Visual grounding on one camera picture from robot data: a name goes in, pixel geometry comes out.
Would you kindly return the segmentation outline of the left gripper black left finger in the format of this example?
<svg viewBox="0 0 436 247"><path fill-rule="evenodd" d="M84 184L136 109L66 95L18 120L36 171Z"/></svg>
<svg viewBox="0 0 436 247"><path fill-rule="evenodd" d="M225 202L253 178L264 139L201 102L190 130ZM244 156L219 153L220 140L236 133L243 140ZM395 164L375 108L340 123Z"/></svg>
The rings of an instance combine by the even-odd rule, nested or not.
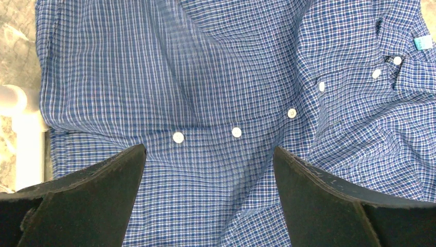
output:
<svg viewBox="0 0 436 247"><path fill-rule="evenodd" d="M1 246L122 246L144 145L14 193L1 193Z"/></svg>

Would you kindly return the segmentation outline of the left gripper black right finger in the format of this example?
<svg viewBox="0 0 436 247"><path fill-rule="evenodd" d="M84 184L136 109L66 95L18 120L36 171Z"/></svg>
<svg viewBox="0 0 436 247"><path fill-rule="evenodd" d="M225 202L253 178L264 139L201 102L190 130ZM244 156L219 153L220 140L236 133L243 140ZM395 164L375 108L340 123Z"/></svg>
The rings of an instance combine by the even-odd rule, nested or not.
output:
<svg viewBox="0 0 436 247"><path fill-rule="evenodd" d="M292 246L435 246L435 204L373 191L276 147L276 185Z"/></svg>

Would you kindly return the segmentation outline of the blue checkered shirt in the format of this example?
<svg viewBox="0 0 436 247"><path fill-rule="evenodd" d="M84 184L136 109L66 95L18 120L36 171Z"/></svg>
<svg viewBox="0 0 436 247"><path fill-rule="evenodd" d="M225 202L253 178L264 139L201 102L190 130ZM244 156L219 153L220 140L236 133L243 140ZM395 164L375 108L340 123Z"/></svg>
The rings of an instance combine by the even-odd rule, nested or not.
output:
<svg viewBox="0 0 436 247"><path fill-rule="evenodd" d="M272 155L435 201L419 1L37 1L55 177L144 144L124 246L289 246Z"/></svg>

